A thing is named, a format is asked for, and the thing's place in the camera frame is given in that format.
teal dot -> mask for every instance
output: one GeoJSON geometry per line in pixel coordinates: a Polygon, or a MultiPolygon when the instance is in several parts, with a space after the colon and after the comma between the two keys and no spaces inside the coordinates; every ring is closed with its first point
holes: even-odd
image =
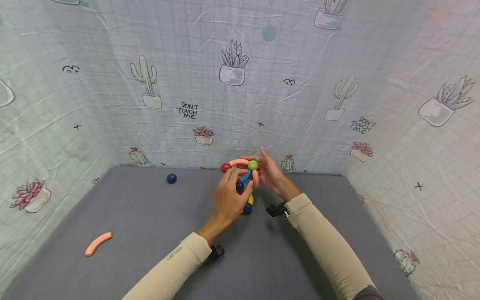
{"type": "Polygon", "coordinates": [[[276,37],[276,28],[269,25],[264,28],[264,31],[262,32],[262,36],[264,37],[264,40],[267,42],[271,42],[275,39],[276,37]]]}

gray mat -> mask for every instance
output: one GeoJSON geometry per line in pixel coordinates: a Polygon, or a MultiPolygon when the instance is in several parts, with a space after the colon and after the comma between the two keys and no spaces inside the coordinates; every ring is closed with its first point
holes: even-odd
{"type": "MultiPolygon", "coordinates": [[[[121,299],[208,219],[221,176],[220,170],[114,167],[68,214],[3,299],[121,299]],[[171,172],[178,176],[175,184],[166,183],[171,172]],[[113,238],[85,258],[90,242],[107,231],[113,238]]],[[[350,243],[386,300],[418,299],[346,178],[289,177],[350,243]]],[[[240,216],[216,241],[225,255],[207,260],[175,299],[335,299],[296,230],[283,216],[265,211],[280,198],[262,188],[254,197],[252,214],[240,216]]]]}

beige sleeve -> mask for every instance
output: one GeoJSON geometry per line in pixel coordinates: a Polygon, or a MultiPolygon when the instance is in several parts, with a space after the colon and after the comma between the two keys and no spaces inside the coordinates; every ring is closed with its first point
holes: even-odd
{"type": "Polygon", "coordinates": [[[288,220],[307,242],[340,300],[375,286],[347,241],[302,193],[285,204],[288,220]]]}
{"type": "Polygon", "coordinates": [[[150,270],[122,300],[169,300],[210,255],[207,241],[191,233],[150,270]]]}

black clamp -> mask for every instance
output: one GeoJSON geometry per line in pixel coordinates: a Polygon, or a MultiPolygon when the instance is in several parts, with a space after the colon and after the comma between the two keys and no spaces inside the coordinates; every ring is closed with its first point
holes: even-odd
{"type": "Polygon", "coordinates": [[[280,203],[278,206],[275,206],[273,204],[269,204],[267,206],[267,212],[269,213],[269,215],[271,215],[273,217],[279,216],[281,214],[284,214],[287,218],[290,216],[290,212],[285,207],[285,202],[280,203]]]}
{"type": "Polygon", "coordinates": [[[223,247],[220,245],[218,246],[212,245],[210,249],[212,249],[212,253],[210,253],[208,257],[214,262],[216,262],[220,258],[220,256],[225,254],[225,249],[223,249],[223,247]]]}

cactus print fabric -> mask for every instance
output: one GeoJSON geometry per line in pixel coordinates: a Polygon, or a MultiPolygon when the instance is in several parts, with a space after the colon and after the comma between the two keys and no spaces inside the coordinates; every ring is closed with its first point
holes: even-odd
{"type": "Polygon", "coordinates": [[[480,294],[478,1],[2,4],[0,296],[111,166],[261,145],[347,177],[425,299],[480,294]]]}

